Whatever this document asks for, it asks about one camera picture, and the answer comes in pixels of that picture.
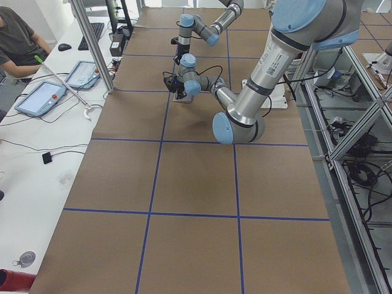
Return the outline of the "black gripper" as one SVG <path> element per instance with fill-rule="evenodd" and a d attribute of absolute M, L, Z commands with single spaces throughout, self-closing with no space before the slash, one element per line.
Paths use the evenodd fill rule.
<path fill-rule="evenodd" d="M 177 44 L 176 47 L 176 54 L 173 57 L 173 60 L 175 63 L 180 63 L 181 58 L 183 55 L 188 54 L 190 50 L 190 45 L 183 45 L 183 44 Z"/>
<path fill-rule="evenodd" d="M 175 82 L 175 100 L 187 99 L 187 93 L 184 88 L 184 84 L 181 82 Z"/>

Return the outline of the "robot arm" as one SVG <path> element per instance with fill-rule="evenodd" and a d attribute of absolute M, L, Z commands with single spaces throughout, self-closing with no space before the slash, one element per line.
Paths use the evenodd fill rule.
<path fill-rule="evenodd" d="M 239 18 L 244 9 L 243 0 L 220 1 L 226 10 L 212 24 L 207 25 L 199 15 L 182 14 L 179 21 L 179 33 L 172 38 L 171 44 L 177 45 L 176 55 L 173 58 L 177 65 L 181 58 L 190 52 L 192 33 L 196 33 L 209 46 L 213 47 L 220 39 L 221 33 L 226 30 L 236 19 Z"/>
<path fill-rule="evenodd" d="M 181 15 L 174 58 L 178 70 L 166 77 L 170 92 L 183 97 L 209 91 L 224 108 L 213 118 L 215 139 L 225 145 L 249 143 L 265 130 L 261 107 L 282 78 L 294 58 L 309 48 L 341 48 L 356 42 L 360 33 L 362 1 L 277 1 L 271 16 L 271 39 L 239 95 L 224 81 L 197 73 L 197 60 L 189 53 L 192 33 L 210 46 L 235 21 L 244 9 L 243 1 L 223 1 L 225 12 L 211 25 L 198 15 Z"/>

